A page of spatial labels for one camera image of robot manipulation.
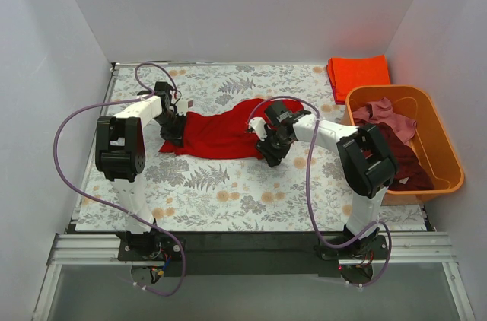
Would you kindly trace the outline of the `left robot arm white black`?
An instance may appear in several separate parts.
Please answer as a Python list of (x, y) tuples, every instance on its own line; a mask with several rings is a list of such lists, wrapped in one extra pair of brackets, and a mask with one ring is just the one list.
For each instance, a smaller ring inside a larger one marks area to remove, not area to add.
[(176, 89), (157, 82), (154, 95), (126, 107), (114, 116), (97, 120), (95, 164), (113, 187), (119, 204), (129, 212), (126, 229), (117, 233), (126, 250), (145, 260), (181, 260), (182, 246), (148, 224), (155, 223), (144, 194), (146, 154), (143, 128), (152, 120), (159, 123), (167, 138), (182, 140), (185, 117), (177, 113)]

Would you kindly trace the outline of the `red t shirt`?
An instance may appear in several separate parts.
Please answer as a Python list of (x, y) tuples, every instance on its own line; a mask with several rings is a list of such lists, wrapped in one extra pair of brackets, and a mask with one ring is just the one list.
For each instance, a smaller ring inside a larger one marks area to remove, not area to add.
[(186, 113), (183, 146), (165, 141), (159, 151), (164, 154), (190, 155), (210, 160), (230, 160), (254, 157), (264, 159), (256, 150), (258, 137), (247, 132), (247, 119), (264, 117), (264, 109), (270, 102), (254, 98), (244, 100), (221, 114), (203, 116)]

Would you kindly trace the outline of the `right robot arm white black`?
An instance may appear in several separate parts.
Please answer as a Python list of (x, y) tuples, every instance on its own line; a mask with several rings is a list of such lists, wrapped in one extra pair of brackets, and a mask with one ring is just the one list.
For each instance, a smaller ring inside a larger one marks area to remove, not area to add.
[(399, 164), (380, 129), (373, 124), (345, 126), (320, 118), (315, 106), (292, 112), (278, 96), (260, 103), (264, 115), (252, 111), (247, 131), (257, 136), (256, 149), (270, 167), (279, 165), (291, 144), (306, 142), (336, 154), (342, 172), (352, 190), (352, 213), (344, 225), (343, 243), (326, 240), (317, 225), (311, 200), (311, 169), (305, 171), (305, 196), (312, 227), (327, 249), (347, 252), (361, 258), (371, 251), (378, 230), (383, 226), (379, 211), (388, 187), (399, 170)]

